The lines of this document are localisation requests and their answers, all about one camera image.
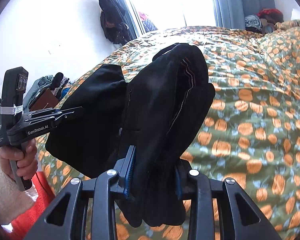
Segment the clothing pile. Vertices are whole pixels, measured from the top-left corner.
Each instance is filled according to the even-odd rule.
[[[283,14],[278,9],[263,9],[257,15],[245,18],[246,30],[266,34],[275,31],[275,24],[283,22]]]
[[[158,28],[154,26],[154,23],[149,19],[147,14],[139,12],[139,16],[146,33],[158,30]]]
[[[131,226],[181,225],[174,165],[193,141],[215,96],[197,46],[174,44],[127,83],[121,66],[102,65],[63,103],[84,115],[51,131],[45,148],[95,178],[135,145],[131,190],[117,200]]]
[[[51,90],[51,93],[60,101],[71,86],[69,78],[64,77],[61,72],[55,76],[47,75],[37,79],[23,99],[24,113],[30,112],[31,106],[47,89]]]

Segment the white string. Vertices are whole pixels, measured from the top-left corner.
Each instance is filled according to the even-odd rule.
[[[18,113],[21,113],[22,110],[23,110],[23,105],[16,106],[15,104],[13,104],[12,107],[10,107],[10,106],[1,106],[0,107],[0,114],[16,115]]]

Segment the green and orange bedding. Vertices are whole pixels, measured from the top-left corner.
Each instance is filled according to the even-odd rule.
[[[217,27],[147,33],[82,76],[59,106],[102,64],[121,65],[130,81],[159,50],[175,42],[198,46],[216,96],[182,157],[209,178],[235,178],[282,239],[293,240],[300,231],[300,21],[276,28],[265,36]],[[37,146],[53,192],[58,194],[71,178],[88,179],[45,150],[47,136],[38,137]],[[188,210],[190,201],[185,206]],[[119,240],[187,239],[189,220],[177,227],[132,228],[118,208],[116,214]],[[86,238],[90,236],[88,223]]]

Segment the metal screw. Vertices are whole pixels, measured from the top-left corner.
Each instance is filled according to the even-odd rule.
[[[80,179],[78,179],[78,178],[73,178],[73,179],[71,179],[71,184],[72,185],[75,185],[75,184],[78,184],[79,182],[80,182]]]
[[[197,170],[190,170],[189,173],[190,173],[191,176],[198,176],[199,175],[199,171],[197,171]]]
[[[235,183],[235,180],[233,178],[226,178],[226,183],[233,185]]]
[[[109,176],[113,176],[113,175],[116,175],[116,174],[117,174],[117,171],[116,171],[116,170],[113,170],[113,169],[107,170],[107,174],[108,174]]]

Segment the black garment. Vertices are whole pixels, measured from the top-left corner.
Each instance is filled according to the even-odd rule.
[[[262,31],[258,30],[257,28],[254,28],[254,27],[246,27],[246,31],[262,34]]]
[[[204,56],[189,44],[162,50],[128,84],[118,159],[125,157],[129,145],[136,146],[131,186],[135,200],[116,202],[131,226],[140,226],[142,220],[150,226],[184,222],[174,164],[196,136],[214,96]]]
[[[84,117],[52,131],[46,149],[94,178],[135,145],[130,198],[118,206],[133,227],[142,220],[180,225],[186,211],[175,194],[174,164],[212,104],[208,79],[202,52],[184,43],[161,50],[129,84],[120,66],[103,65],[62,106],[82,106]]]
[[[50,90],[55,90],[56,88],[60,87],[60,83],[61,83],[62,79],[63,79],[63,73],[58,72],[54,76],[54,78],[50,84]]]
[[[84,116],[50,132],[47,151],[90,178],[113,168],[126,86],[120,66],[97,69],[61,107],[82,106]]]
[[[102,9],[100,21],[105,37],[113,44],[126,44],[131,41],[128,26],[123,20],[126,11],[116,0],[99,0]]]

